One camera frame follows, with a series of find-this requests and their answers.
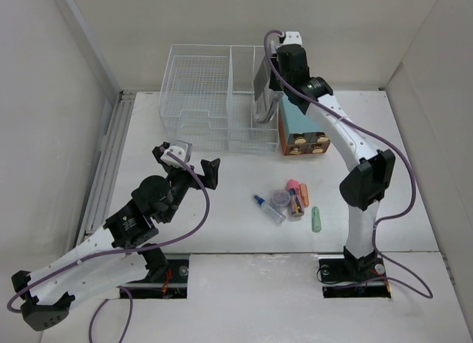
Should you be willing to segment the grey setup guide booklet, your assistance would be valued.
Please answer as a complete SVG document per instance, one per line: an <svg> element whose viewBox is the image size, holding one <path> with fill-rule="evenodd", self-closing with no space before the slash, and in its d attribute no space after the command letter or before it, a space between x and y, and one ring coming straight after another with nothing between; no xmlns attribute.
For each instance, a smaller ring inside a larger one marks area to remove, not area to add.
<svg viewBox="0 0 473 343"><path fill-rule="evenodd" d="M253 119L256 123L267 124L274 119L279 108L282 92L269 89L270 64L262 48L262 59L253 78Z"/></svg>

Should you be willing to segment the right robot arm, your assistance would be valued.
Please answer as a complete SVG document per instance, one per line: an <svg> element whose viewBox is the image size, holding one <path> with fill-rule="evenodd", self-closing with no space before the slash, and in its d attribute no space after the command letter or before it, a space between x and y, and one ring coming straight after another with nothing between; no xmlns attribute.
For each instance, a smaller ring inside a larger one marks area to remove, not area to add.
<svg viewBox="0 0 473 343"><path fill-rule="evenodd" d="M339 185L349 209L342 270L347 277L360 279L376 258L372 230L390 184L395 155L389 149L376 149L348 124L350 119L338 105L332 87L323 78L310 76L301 45L266 46L265 56L288 100L321 127L346 164L348 174Z"/></svg>

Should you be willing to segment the clear jar of paper clips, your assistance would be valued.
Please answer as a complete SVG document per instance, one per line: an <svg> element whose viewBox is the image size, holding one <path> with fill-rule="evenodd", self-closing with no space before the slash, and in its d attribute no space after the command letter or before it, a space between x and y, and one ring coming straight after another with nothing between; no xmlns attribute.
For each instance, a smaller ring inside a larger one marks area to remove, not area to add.
<svg viewBox="0 0 473 343"><path fill-rule="evenodd" d="M271 202L277 208L284 208L290 203L290 194L285 189L277 189L271 195Z"/></svg>

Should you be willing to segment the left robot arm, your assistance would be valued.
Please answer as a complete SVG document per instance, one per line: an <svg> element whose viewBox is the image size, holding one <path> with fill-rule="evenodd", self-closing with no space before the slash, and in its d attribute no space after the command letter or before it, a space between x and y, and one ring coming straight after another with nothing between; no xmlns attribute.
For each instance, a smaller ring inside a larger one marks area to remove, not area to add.
<svg viewBox="0 0 473 343"><path fill-rule="evenodd" d="M149 242L158 235L158 224L172 221L189 189L208 198L217 188L221 160L201 160L203 173L197 174L189 163L189 143L163 143L152 154L164 176L145 178L122 209L56 261L12 275L16 293L7 309L21 315L34 331L54 327L82 302L110 288L161 279L168 267L162 248L194 234L190 230L172 240Z"/></svg>

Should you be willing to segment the pink-cap clear tube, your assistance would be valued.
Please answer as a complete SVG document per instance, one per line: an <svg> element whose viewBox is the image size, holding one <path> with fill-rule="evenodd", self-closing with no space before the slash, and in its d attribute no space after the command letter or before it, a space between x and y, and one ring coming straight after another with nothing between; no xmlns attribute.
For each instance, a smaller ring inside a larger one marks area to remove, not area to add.
<svg viewBox="0 0 473 343"><path fill-rule="evenodd" d="M290 195L290 201L288 204L289 214L291 217L302 217L304 215L304 204L302 202L299 183L290 179L287 182L286 190Z"/></svg>

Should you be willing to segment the clear blue-cap spray bottle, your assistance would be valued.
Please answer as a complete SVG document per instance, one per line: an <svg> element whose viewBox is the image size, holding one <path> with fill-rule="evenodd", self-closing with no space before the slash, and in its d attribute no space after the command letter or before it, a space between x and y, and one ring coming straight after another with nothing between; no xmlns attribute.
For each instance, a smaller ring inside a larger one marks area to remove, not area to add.
<svg viewBox="0 0 473 343"><path fill-rule="evenodd" d="M271 218L276 224L281 225L286 220L286 216L282 212L280 212L279 210L275 209L264 198L262 198L258 195L254 195L253 199L254 199L255 203L259 206L259 208L269 218Z"/></svg>

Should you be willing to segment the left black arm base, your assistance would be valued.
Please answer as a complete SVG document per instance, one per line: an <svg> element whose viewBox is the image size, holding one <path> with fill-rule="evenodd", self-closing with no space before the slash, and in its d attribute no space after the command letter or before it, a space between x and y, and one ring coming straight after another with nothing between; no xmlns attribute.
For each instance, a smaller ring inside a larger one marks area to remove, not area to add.
<svg viewBox="0 0 473 343"><path fill-rule="evenodd" d="M157 273L124 284L133 299L186 299L190 269L189 254L164 254L167 264Z"/></svg>

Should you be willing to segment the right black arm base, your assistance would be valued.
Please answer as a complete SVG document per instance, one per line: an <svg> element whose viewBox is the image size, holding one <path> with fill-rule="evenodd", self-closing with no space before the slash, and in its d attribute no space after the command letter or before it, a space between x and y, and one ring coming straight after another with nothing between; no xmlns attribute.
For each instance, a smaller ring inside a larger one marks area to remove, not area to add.
<svg viewBox="0 0 473 343"><path fill-rule="evenodd" d="M345 248L342 254L321 255L317 278L325 299L390 299L386 270L379 255L371 253L356 259Z"/></svg>

